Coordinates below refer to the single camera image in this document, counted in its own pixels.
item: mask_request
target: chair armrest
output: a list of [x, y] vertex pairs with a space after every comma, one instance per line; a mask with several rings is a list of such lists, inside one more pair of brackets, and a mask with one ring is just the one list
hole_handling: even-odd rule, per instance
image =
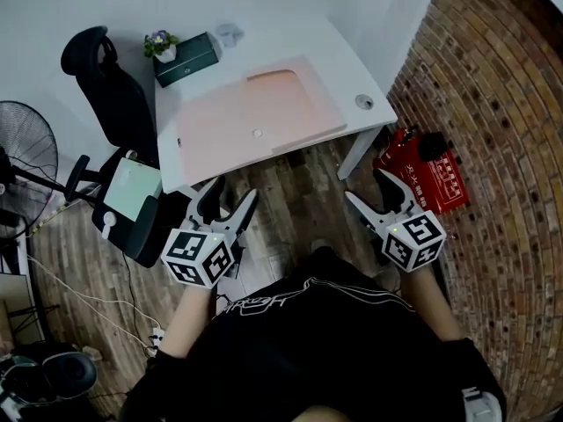
[[69, 179], [67, 180], [67, 185], [64, 187], [64, 198], [66, 201], [73, 200], [72, 196], [77, 189], [78, 183], [82, 180], [82, 174], [86, 170], [86, 166], [89, 162], [89, 156], [81, 155], [80, 158], [78, 158], [78, 161], [74, 165]]
[[150, 233], [152, 232], [157, 219], [158, 200], [152, 195], [149, 195], [141, 207], [141, 211], [137, 216], [135, 225], [131, 230], [129, 239], [125, 246], [125, 254], [132, 258], [137, 259], [141, 255], [145, 245], [149, 241]]

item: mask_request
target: potted plant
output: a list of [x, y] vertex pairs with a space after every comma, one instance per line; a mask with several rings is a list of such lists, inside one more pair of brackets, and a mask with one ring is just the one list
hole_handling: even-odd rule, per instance
[[151, 36], [144, 37], [144, 55], [147, 58], [156, 58], [161, 62], [170, 62], [176, 59], [176, 44], [179, 39], [166, 30], [154, 32]]

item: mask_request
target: brick wall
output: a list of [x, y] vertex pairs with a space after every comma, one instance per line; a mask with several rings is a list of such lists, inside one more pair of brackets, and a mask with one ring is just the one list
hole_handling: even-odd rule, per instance
[[442, 216], [452, 307], [521, 420], [563, 402], [563, 46], [545, 0], [432, 0], [389, 99], [442, 130], [470, 204]]

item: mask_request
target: small flower pot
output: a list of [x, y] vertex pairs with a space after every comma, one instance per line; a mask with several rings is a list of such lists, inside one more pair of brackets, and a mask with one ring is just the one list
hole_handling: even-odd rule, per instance
[[174, 61], [176, 59], [176, 46], [173, 44], [170, 45], [164, 52], [157, 55], [157, 59], [164, 63]]

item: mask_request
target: white cube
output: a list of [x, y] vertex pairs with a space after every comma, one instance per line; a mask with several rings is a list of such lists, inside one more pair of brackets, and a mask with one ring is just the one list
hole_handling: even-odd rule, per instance
[[386, 227], [383, 254], [411, 272], [438, 258], [445, 238], [442, 225], [427, 211]]
[[178, 283], [207, 288], [234, 262], [225, 235], [191, 229], [173, 229], [160, 258]]

